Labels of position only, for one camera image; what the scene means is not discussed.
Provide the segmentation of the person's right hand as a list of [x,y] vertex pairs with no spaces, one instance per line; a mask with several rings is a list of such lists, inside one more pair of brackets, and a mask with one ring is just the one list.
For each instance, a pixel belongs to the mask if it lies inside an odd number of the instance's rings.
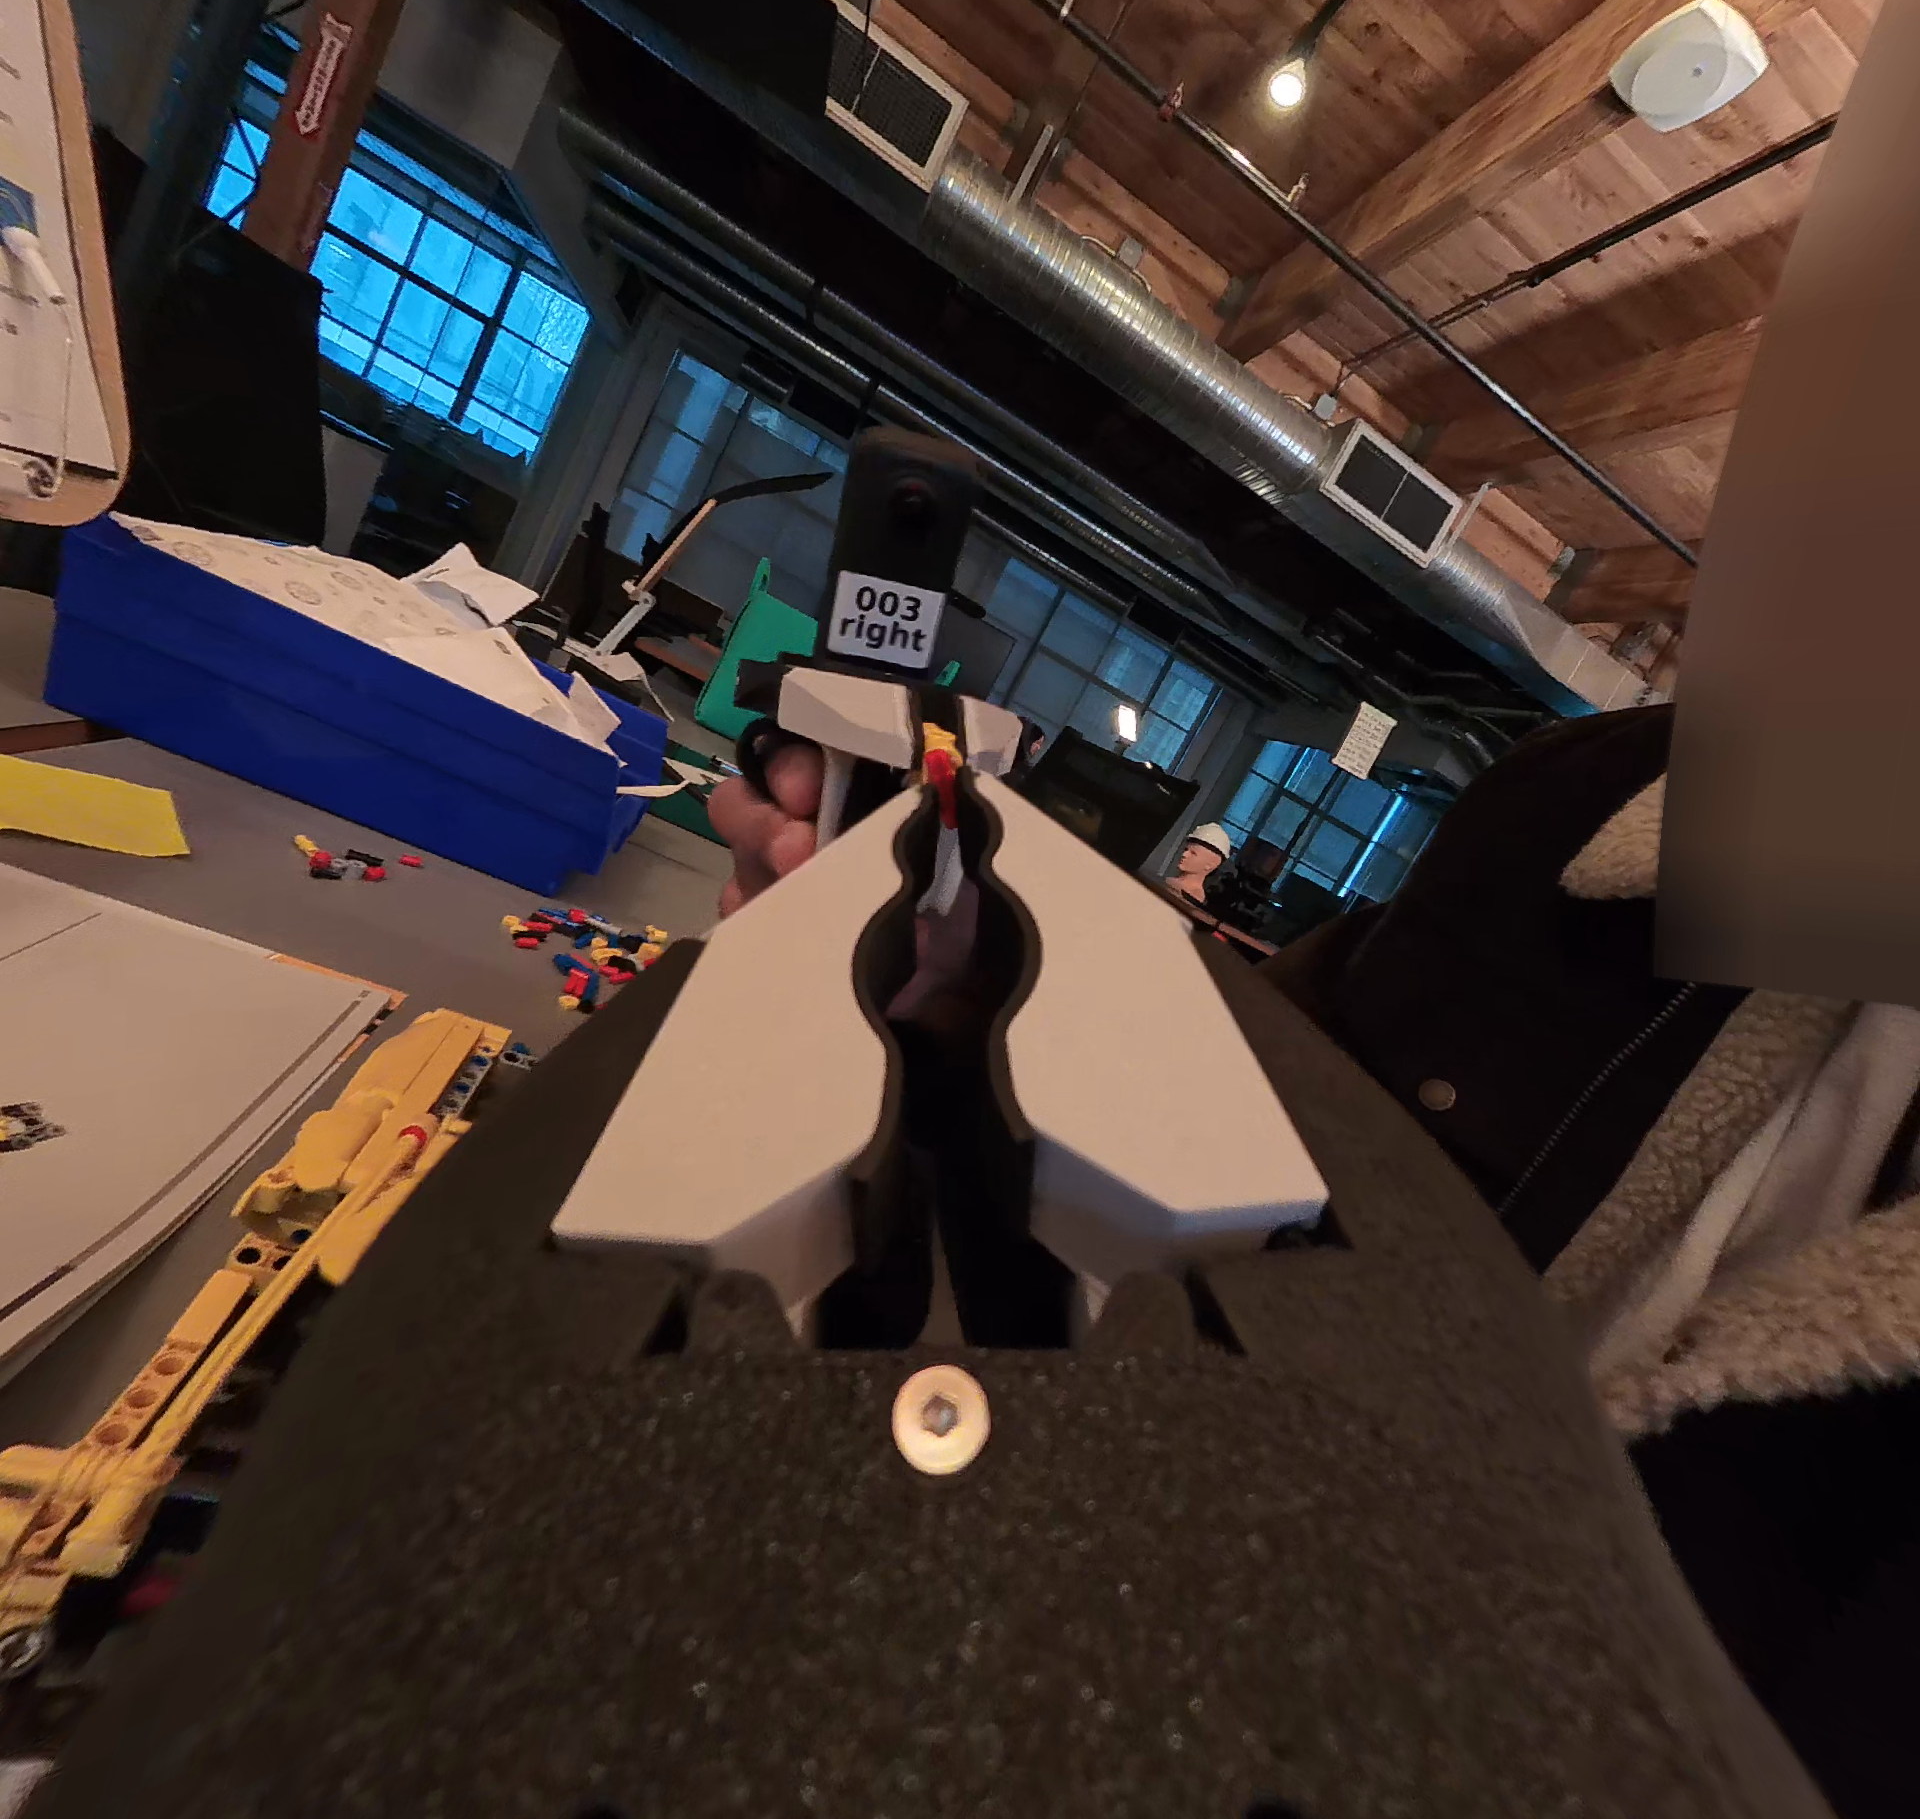
[[730,776],[714,789],[709,822],[732,855],[732,874],[718,895],[721,921],[730,921],[812,858],[822,780],[822,752],[796,745],[771,754],[760,789],[748,776]]

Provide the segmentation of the silver air duct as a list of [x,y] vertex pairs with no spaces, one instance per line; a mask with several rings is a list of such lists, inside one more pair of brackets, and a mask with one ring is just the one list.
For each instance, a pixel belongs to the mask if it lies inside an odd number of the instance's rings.
[[1575,710],[1669,702],[1471,547],[1469,505],[1425,571],[1348,520],[1316,493],[1340,421],[1318,420],[1229,357],[1082,233],[1015,200],[969,148],[951,148],[927,192],[918,238],[943,269],[1087,367],[1332,555],[1549,702]]

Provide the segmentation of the white vent grille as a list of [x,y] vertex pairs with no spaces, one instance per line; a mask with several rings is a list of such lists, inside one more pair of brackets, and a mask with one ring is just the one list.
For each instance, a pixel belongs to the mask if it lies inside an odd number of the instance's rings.
[[902,44],[837,12],[823,109],[835,125],[930,192],[971,107]]
[[1465,501],[1361,420],[1335,423],[1329,439],[1316,493],[1415,567],[1429,567]]

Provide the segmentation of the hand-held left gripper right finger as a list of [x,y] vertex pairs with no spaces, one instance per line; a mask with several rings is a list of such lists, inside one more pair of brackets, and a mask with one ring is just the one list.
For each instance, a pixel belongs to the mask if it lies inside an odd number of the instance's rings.
[[1238,960],[1006,780],[969,776],[969,803],[979,913],[1018,947],[996,1092],[1077,1326],[1123,1278],[1332,1239],[1329,1184],[1223,990]]

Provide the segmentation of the blue plastic bin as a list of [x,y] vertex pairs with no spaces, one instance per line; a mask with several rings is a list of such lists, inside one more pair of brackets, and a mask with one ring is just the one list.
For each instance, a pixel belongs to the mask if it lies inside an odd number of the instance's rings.
[[447,862],[553,892],[651,803],[666,726],[594,746],[101,515],[61,539],[51,704]]

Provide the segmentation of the white printed paper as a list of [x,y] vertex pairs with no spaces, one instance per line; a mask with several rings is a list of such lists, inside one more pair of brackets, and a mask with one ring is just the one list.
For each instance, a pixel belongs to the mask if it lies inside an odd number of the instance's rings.
[[480,571],[464,547],[426,574],[397,579],[357,560],[315,547],[290,547],[227,533],[168,526],[110,513],[164,553],[268,600],[296,606],[351,637],[374,644],[477,695],[508,704],[547,727],[594,746],[609,745],[615,714],[581,674],[555,674],[513,641],[496,611],[477,608],[474,592],[521,615],[532,596],[513,581]]

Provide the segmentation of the yellow sticky note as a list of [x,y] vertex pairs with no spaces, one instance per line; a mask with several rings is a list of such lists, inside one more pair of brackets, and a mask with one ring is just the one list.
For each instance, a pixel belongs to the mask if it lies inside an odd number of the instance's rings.
[[135,858],[185,858],[175,795],[3,754],[3,829]]

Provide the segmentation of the grey desk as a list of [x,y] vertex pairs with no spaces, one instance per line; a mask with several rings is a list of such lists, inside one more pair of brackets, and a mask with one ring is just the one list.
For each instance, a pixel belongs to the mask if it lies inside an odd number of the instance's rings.
[[[452,1008],[508,1026],[546,1052],[572,1026],[547,987],[553,969],[515,951],[499,922],[537,904],[492,877],[427,855],[383,884],[310,883],[294,837],[397,855],[363,826],[268,795],[246,780],[133,737],[104,737],[42,702],[52,602],[6,588],[5,750],[63,769],[117,776],[175,795],[191,854],[133,858],[5,835],[5,862],[158,916],[290,953],[403,994],[391,1026]],[[267,1140],[183,1229],[5,1386],[6,1446],[67,1446],[147,1361],[177,1312],[229,1254],[244,1180],[290,1142]]]

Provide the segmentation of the black upright panel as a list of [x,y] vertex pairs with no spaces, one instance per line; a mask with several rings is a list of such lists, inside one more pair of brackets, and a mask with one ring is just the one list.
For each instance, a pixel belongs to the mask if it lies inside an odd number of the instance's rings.
[[320,284],[207,222],[162,284],[128,359],[128,515],[319,544]]

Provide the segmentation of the yellow brick car model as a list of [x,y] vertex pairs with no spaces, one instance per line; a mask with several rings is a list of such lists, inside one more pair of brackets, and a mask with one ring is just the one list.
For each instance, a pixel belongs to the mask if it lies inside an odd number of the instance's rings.
[[301,1293],[340,1286],[499,1076],[537,1060],[508,1029],[452,1011],[377,1045],[248,1184],[221,1265],[93,1425],[71,1446],[5,1446],[6,1687],[52,1655],[74,1593],[128,1572],[207,1415]]

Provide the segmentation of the black pipe bundle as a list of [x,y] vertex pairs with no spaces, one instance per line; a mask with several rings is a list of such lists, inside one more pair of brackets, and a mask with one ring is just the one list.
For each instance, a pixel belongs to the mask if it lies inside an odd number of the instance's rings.
[[1245,654],[1307,650],[1363,594],[1355,567],[930,257],[927,192],[906,177],[853,161],[842,137],[818,178],[730,117],[713,133],[721,145],[686,161],[771,238],[564,107],[557,145],[587,188],[587,228],[820,386],[965,444],[1015,520]]

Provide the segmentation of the building instruction booklet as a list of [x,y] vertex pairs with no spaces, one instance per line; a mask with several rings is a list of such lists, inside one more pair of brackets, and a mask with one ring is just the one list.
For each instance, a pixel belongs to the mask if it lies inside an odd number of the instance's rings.
[[3,1380],[191,1220],[400,995],[3,870]]

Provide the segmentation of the blue-lit paned window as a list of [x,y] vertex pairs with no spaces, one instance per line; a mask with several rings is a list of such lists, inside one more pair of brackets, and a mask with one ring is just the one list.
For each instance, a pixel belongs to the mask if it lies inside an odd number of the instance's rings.
[[310,271],[335,369],[508,461],[538,453],[589,306],[503,168],[377,99]]

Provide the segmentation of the person's legs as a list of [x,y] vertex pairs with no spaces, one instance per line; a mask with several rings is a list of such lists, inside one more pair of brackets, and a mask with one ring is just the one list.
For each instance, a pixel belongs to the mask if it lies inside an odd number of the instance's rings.
[[1629,1448],[1747,1685],[1841,1816],[1917,1812],[1917,1386],[1726,1402]]

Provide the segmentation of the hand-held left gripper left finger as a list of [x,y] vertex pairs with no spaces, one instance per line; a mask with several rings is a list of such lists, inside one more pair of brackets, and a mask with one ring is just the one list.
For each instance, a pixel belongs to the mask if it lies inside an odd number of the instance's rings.
[[696,943],[551,1221],[557,1247],[746,1272],[786,1312],[851,1267],[851,1187],[896,1080],[855,951],[912,908],[897,843],[918,814],[900,792]]

